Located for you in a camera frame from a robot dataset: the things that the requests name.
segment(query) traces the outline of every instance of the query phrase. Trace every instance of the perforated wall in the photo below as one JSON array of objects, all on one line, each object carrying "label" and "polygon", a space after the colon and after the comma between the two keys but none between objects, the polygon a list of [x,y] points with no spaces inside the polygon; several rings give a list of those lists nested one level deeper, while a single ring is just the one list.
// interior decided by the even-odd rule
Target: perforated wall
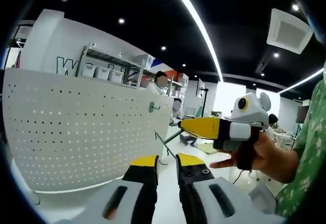
[{"label": "perforated wall", "polygon": [[[149,103],[155,102],[152,113]],[[5,71],[8,143],[32,190],[60,191],[123,175],[132,159],[160,155],[173,99],[109,83],[21,69]]]}]

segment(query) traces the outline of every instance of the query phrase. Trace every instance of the person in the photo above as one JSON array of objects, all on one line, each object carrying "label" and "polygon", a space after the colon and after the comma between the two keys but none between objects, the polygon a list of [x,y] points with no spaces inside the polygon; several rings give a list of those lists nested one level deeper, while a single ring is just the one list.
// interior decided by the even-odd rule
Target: person
[{"label": "person", "polygon": [[[307,117],[293,149],[278,148],[265,132],[260,133],[254,148],[257,155],[252,169],[287,183],[277,195],[276,214],[289,217],[304,199],[326,156],[326,72],[324,81],[313,91]],[[214,162],[210,167],[235,166],[236,153],[230,154],[230,159]]]},{"label": "person", "polygon": [[270,139],[274,140],[274,132],[273,132],[273,127],[275,126],[275,124],[278,122],[278,118],[276,115],[274,114],[270,114],[268,116],[268,128],[266,129],[266,133],[269,136]]},{"label": "person", "polygon": [[182,109],[181,109],[181,99],[174,98],[173,106],[172,106],[172,114],[175,118],[181,120],[182,119]]},{"label": "person", "polygon": [[149,82],[146,87],[146,90],[151,93],[165,95],[163,88],[166,87],[167,84],[168,76],[164,72],[158,71],[155,75],[154,82]]}]

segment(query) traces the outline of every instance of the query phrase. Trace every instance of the air vent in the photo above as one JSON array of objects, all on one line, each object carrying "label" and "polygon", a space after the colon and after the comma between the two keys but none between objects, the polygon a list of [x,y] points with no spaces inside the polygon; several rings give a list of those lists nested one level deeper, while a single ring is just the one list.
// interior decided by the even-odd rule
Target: air vent
[{"label": "air vent", "polygon": [[267,44],[300,54],[312,34],[311,27],[302,20],[278,9],[271,10]]}]

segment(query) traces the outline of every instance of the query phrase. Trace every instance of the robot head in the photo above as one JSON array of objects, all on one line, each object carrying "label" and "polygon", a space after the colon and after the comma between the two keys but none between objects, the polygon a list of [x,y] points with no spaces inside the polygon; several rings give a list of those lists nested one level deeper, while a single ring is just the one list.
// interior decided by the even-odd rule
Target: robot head
[{"label": "robot head", "polygon": [[269,110],[270,99],[267,94],[261,93],[258,99],[254,93],[248,93],[235,101],[231,120],[265,129],[268,127]]}]

